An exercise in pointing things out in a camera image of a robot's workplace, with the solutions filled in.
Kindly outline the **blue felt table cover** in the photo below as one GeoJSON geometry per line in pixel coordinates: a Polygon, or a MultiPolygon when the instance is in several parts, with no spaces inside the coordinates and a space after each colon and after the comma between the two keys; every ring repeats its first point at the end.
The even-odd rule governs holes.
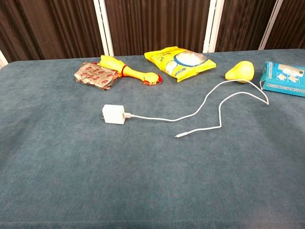
{"type": "Polygon", "coordinates": [[[242,60],[305,67],[305,49],[216,52],[180,83],[75,81],[85,59],[0,69],[0,229],[305,229],[305,98],[223,83],[242,60]],[[123,105],[123,125],[105,123],[123,105]]]}

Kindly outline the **blue cardboard product box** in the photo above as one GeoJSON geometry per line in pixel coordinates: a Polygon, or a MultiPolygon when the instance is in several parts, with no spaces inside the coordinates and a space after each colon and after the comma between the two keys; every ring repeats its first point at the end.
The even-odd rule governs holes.
{"type": "Polygon", "coordinates": [[[262,70],[260,88],[305,97],[305,67],[267,61],[262,70]]]}

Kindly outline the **yellow toy pear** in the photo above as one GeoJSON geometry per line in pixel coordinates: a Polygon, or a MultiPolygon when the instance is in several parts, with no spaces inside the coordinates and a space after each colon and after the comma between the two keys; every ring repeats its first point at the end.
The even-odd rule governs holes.
{"type": "Polygon", "coordinates": [[[237,80],[239,83],[252,81],[254,77],[254,65],[250,61],[241,61],[225,74],[226,80],[237,80]]]}

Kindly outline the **yellow snack bag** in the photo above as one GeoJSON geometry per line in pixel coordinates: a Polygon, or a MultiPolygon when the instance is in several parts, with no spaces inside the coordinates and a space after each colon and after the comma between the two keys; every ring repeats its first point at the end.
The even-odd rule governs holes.
{"type": "Polygon", "coordinates": [[[216,63],[203,54],[177,46],[146,52],[144,56],[177,82],[216,67],[216,63]]]}

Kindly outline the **yellow rubber chicken toy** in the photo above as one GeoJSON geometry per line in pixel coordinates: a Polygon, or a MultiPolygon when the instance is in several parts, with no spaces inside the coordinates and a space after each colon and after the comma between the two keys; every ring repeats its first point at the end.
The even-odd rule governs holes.
{"type": "Polygon", "coordinates": [[[163,79],[159,74],[156,73],[143,73],[140,71],[133,70],[124,62],[112,57],[101,55],[101,60],[97,63],[99,66],[115,70],[118,72],[120,77],[132,77],[141,80],[146,85],[156,85],[162,83],[163,79]]]}

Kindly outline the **foil packet with red prints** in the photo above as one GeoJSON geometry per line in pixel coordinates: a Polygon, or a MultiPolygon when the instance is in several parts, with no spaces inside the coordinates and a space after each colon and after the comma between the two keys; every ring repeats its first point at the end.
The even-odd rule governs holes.
{"type": "Polygon", "coordinates": [[[104,68],[96,63],[84,62],[74,74],[75,80],[101,90],[109,90],[119,77],[116,70],[104,68]]]}

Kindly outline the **brown ribbed partition panel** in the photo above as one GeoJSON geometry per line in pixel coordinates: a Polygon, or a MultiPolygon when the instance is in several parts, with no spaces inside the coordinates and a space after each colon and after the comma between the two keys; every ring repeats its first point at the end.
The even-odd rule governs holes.
{"type": "Polygon", "coordinates": [[[99,57],[93,0],[0,0],[0,51],[7,62],[99,57]]]}
{"type": "Polygon", "coordinates": [[[224,0],[216,52],[257,50],[276,0],[224,0]]]}
{"type": "Polygon", "coordinates": [[[305,49],[305,0],[283,0],[265,49],[305,49]]]}
{"type": "Polygon", "coordinates": [[[178,46],[202,52],[210,0],[104,0],[114,55],[178,46]]]}

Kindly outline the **white partition frame post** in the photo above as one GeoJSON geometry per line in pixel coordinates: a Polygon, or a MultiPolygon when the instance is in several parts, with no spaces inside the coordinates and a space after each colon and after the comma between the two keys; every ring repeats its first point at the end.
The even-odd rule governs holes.
{"type": "Polygon", "coordinates": [[[3,68],[4,66],[8,65],[8,61],[5,58],[4,54],[2,53],[2,51],[0,50],[0,69],[3,68]]]}
{"type": "Polygon", "coordinates": [[[108,56],[114,56],[111,31],[109,26],[105,0],[93,0],[93,3],[96,12],[104,54],[108,56]]]}
{"type": "Polygon", "coordinates": [[[276,0],[258,50],[264,50],[284,0],[276,0]]]}
{"type": "Polygon", "coordinates": [[[225,0],[210,0],[203,53],[215,52],[225,0]]]}

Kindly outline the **white charger block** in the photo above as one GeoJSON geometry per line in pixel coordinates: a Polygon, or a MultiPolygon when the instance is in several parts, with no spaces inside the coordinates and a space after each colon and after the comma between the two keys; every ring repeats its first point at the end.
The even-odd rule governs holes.
{"type": "Polygon", "coordinates": [[[123,125],[125,122],[123,105],[105,104],[102,108],[105,123],[123,125]]]}

